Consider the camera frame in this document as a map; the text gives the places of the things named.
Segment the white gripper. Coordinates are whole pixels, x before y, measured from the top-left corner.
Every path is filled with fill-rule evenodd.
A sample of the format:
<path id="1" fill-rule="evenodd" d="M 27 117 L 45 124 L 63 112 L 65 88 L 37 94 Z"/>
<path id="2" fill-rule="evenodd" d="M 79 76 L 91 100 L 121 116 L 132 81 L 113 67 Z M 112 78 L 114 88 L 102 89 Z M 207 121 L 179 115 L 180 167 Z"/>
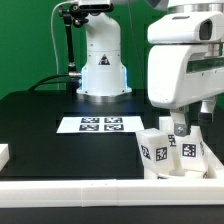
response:
<path id="1" fill-rule="evenodd" d="M 216 98 L 211 96 L 224 92 L 224 68 L 187 72 L 188 62 L 207 52 L 207 45 L 157 45 L 149 53 L 148 97 L 153 106 L 172 109 L 176 136 L 190 133 L 189 108 L 181 106 L 204 99 L 198 120 L 210 124 L 216 106 Z"/>

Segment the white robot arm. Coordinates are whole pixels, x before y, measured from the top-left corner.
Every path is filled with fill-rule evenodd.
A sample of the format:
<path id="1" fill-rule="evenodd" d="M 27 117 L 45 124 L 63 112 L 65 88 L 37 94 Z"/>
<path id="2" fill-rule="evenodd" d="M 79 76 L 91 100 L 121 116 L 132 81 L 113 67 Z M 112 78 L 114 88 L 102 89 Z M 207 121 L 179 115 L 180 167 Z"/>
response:
<path id="1" fill-rule="evenodd" d="M 119 62 L 118 33 L 109 30 L 103 14 L 116 0 L 80 0 L 78 8 L 89 14 L 87 35 L 88 69 L 83 86 L 95 93 L 102 81 L 91 81 L 91 73 L 106 72 Z M 213 120 L 215 97 L 224 92 L 224 0 L 157 1 L 168 13 L 148 27 L 148 97 L 155 107 L 170 111 L 174 133 L 189 131 L 186 107 L 200 101 L 198 122 Z"/>

